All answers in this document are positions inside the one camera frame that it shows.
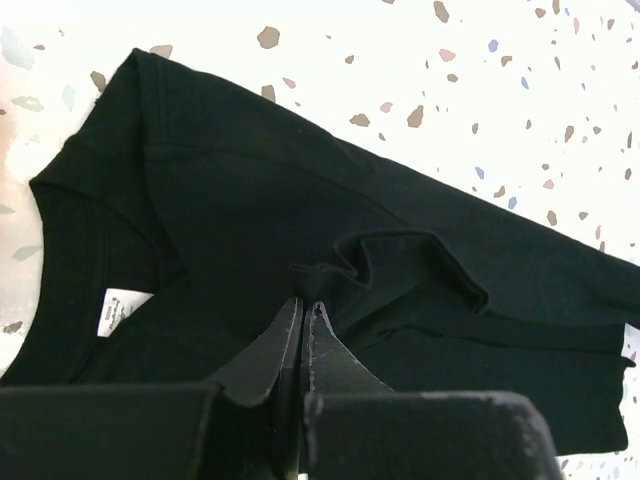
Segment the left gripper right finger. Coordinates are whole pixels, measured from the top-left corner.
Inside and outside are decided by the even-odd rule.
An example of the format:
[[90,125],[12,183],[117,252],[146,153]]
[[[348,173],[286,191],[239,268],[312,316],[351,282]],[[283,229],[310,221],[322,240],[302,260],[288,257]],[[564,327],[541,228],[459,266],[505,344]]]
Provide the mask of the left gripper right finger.
[[312,479],[557,479],[549,428],[524,396],[396,392],[337,338],[323,303],[304,329]]

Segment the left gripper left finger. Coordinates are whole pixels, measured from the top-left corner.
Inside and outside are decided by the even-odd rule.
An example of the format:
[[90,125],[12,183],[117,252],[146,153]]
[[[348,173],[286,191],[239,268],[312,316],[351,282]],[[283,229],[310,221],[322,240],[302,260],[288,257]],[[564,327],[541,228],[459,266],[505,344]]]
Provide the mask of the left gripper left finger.
[[210,377],[187,383],[8,387],[5,479],[294,479],[304,306]]

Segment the black t shirt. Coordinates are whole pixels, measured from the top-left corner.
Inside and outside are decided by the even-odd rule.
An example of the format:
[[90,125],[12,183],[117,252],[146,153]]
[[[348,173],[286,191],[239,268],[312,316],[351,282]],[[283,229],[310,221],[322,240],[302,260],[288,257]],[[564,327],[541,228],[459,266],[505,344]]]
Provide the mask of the black t shirt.
[[639,270],[134,50],[30,183],[40,299],[5,385],[201,380],[322,302],[397,391],[513,391],[562,455],[621,451]]

